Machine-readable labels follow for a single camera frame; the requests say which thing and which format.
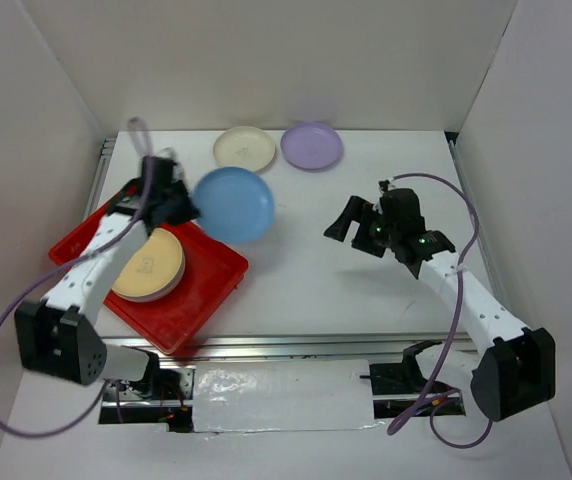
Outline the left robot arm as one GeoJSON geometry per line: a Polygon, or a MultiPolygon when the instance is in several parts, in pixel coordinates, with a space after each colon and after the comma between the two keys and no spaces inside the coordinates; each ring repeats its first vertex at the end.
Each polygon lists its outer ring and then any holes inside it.
{"type": "Polygon", "coordinates": [[[88,386],[98,380],[127,381],[142,399],[162,390],[157,355],[110,346],[94,325],[120,273],[163,224],[196,219],[184,171],[171,148],[145,157],[140,175],[110,200],[82,254],[39,301],[22,301],[14,322],[22,366],[36,373],[88,386]]]}

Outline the cream plate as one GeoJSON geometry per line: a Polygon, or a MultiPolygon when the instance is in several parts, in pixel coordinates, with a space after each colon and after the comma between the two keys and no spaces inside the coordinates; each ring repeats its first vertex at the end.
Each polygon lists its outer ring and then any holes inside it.
{"type": "Polygon", "coordinates": [[[277,152],[275,141],[263,130],[238,126],[224,131],[214,142],[212,153],[219,167],[240,167],[260,172],[277,152]]]}

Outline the blue plate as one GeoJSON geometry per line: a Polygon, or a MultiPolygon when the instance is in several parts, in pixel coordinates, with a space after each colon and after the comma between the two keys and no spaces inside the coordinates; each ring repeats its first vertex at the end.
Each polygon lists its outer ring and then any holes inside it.
{"type": "Polygon", "coordinates": [[[211,238],[226,244],[248,244],[270,230],[275,217],[273,194],[257,174],[223,167],[199,180],[192,200],[197,224],[211,238]]]}

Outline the orange plate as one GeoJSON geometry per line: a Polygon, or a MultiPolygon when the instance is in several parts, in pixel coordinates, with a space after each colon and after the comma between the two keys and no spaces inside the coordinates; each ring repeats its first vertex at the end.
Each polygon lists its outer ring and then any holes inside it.
{"type": "Polygon", "coordinates": [[[152,302],[180,283],[185,267],[181,242],[170,231],[157,228],[123,268],[112,292],[127,301],[152,302]]]}

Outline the purple plate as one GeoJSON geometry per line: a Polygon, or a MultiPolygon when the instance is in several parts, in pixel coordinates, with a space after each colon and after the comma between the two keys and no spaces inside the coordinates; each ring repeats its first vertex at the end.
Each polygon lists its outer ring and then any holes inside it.
{"type": "Polygon", "coordinates": [[[339,134],[330,126],[303,122],[287,129],[280,140],[285,160],[302,170],[325,170],[343,156],[344,145],[339,134]]]}

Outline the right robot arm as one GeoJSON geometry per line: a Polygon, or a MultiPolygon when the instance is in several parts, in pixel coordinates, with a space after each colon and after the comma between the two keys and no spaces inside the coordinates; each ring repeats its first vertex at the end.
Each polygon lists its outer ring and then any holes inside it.
{"type": "Polygon", "coordinates": [[[481,357],[472,370],[472,397],[487,418],[498,422],[555,396],[552,335],[530,329],[460,264],[454,244],[426,228],[413,190],[392,189],[375,204],[351,197],[324,235],[343,241],[352,223],[358,225],[352,248],[376,257],[392,251],[416,279],[460,310],[460,324],[481,357]]]}

